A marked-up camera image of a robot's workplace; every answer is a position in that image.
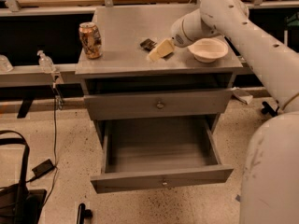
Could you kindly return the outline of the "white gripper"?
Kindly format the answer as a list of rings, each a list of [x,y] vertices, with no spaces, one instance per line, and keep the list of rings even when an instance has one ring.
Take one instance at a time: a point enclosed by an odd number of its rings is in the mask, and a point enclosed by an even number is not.
[[[177,47],[184,48],[193,43],[193,41],[186,36],[183,29],[183,23],[184,18],[181,17],[172,24],[170,32],[173,41],[170,38],[167,38],[158,44],[154,49],[152,49],[148,55],[148,58],[151,61],[156,62],[159,59],[171,54],[175,50],[175,45]]]

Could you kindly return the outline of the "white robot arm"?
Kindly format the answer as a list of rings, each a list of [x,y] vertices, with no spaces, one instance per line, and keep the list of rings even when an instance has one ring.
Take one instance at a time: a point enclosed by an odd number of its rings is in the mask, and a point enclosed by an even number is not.
[[[271,98],[280,111],[249,140],[243,168],[240,224],[299,224],[299,54],[249,19],[240,0],[201,0],[171,27],[169,47],[149,53],[157,61],[174,47],[224,35],[259,79],[261,88],[240,89]]]

